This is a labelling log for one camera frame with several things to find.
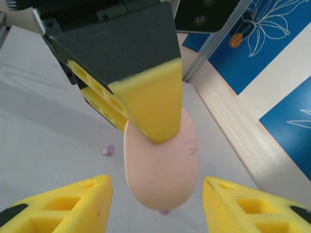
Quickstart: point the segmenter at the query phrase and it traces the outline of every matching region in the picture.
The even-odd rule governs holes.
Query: white line drawing
[[[299,4],[309,0],[254,0],[242,15],[233,31],[229,45],[238,47],[247,40],[248,57],[253,57],[263,47],[266,38],[280,40],[290,34],[285,15]]]
[[[311,110],[300,109],[300,111],[311,116]],[[286,122],[311,130],[311,120],[288,120]]]

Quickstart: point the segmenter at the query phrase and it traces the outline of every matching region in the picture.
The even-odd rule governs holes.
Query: orange dot
[[[234,34],[229,41],[229,46],[232,48],[237,48],[243,41],[242,33]]]

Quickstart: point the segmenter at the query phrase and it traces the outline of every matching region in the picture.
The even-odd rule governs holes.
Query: white table surface
[[[141,206],[127,187],[123,134],[71,86],[40,35],[13,27],[0,50],[0,210],[20,199],[100,174],[113,181],[108,233],[206,233],[205,176],[250,187],[251,177],[191,84],[183,106],[198,133],[200,181],[168,216]],[[101,150],[114,145],[112,157]]]

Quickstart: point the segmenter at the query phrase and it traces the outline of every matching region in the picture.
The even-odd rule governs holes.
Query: yellow foam pad
[[[209,233],[311,232],[293,201],[215,177],[205,178],[202,195]]]
[[[109,176],[70,184],[15,203],[28,204],[0,233],[104,233],[112,200]]]
[[[96,94],[90,87],[81,89],[81,93],[84,98],[95,108],[100,114],[102,114],[108,121],[117,127],[121,132],[124,132],[126,125],[125,116],[116,111],[110,104],[108,104],[103,98]]]
[[[182,108],[182,62],[176,58],[108,85],[125,115],[152,142],[179,132]]]

